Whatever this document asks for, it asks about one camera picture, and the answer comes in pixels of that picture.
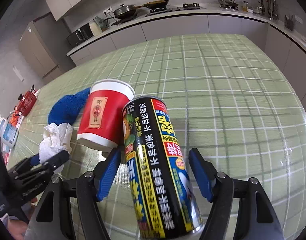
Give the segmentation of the left hand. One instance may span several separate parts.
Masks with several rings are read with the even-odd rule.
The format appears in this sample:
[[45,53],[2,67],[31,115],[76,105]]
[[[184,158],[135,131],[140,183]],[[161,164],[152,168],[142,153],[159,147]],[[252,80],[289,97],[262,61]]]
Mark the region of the left hand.
[[16,219],[7,220],[7,229],[15,240],[24,240],[28,224]]

